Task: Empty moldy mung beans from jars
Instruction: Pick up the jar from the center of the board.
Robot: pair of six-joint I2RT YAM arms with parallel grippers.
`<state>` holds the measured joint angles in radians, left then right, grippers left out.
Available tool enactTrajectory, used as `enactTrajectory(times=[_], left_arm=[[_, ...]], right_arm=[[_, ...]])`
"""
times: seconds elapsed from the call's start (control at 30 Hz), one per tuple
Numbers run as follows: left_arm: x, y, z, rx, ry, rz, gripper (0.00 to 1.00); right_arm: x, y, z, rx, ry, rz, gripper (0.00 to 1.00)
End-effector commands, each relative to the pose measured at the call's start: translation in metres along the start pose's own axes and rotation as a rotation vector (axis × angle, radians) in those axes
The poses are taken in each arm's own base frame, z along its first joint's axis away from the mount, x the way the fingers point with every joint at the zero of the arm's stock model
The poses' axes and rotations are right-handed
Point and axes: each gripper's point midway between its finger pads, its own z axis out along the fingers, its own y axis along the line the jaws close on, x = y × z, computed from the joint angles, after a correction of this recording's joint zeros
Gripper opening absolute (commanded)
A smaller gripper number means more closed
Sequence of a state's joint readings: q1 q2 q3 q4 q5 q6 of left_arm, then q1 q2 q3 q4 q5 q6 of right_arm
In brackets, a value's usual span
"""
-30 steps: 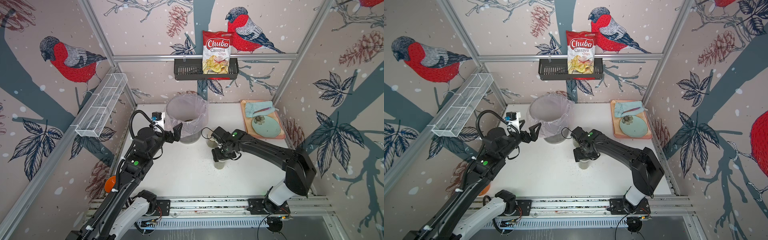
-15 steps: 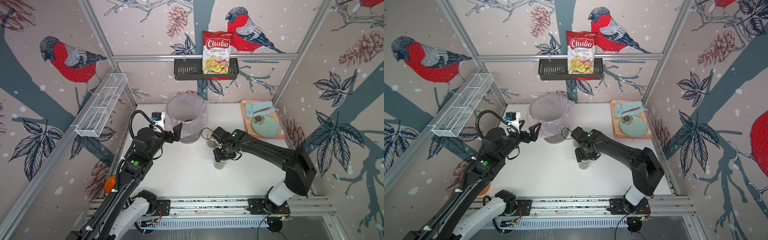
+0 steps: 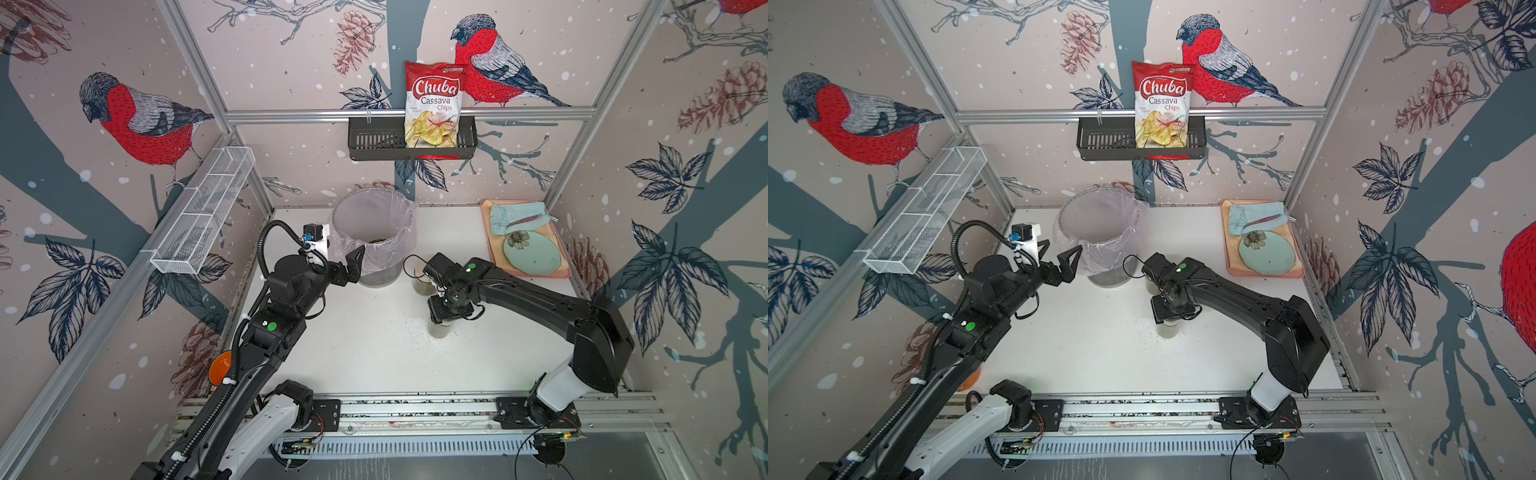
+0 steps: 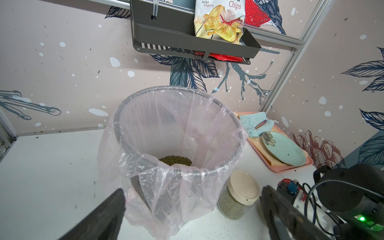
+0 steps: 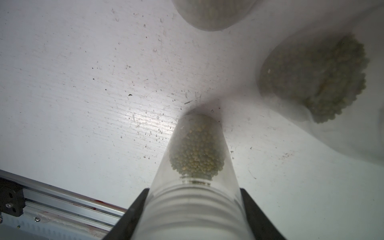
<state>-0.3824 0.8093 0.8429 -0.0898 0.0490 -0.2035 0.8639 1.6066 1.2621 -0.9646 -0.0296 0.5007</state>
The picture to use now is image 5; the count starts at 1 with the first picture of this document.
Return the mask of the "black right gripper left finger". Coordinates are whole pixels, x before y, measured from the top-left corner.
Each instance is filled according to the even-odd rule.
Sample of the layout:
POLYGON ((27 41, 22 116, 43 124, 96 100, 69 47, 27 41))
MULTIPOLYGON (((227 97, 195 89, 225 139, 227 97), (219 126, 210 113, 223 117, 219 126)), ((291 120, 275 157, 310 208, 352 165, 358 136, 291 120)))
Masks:
POLYGON ((103 240, 131 240, 140 217, 143 213, 145 201, 150 189, 144 189, 131 204, 125 214, 108 232, 103 240))

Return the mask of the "clear plastic mung bean jar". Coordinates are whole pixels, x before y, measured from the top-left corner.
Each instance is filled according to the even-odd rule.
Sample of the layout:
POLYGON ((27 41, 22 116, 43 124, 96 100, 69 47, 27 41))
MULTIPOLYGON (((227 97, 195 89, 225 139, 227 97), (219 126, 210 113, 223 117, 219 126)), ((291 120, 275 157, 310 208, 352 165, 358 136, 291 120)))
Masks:
POLYGON ((183 178, 172 169, 169 152, 181 119, 150 187, 133 239, 252 240, 228 146, 224 168, 211 181, 183 178))

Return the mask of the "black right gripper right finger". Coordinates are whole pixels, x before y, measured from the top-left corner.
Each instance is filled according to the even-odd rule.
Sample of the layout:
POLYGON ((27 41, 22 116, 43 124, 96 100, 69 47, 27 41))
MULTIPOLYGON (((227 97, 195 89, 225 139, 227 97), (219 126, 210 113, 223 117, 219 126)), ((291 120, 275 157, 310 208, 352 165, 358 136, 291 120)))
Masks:
POLYGON ((240 188, 247 221, 256 240, 286 240, 249 193, 240 188))

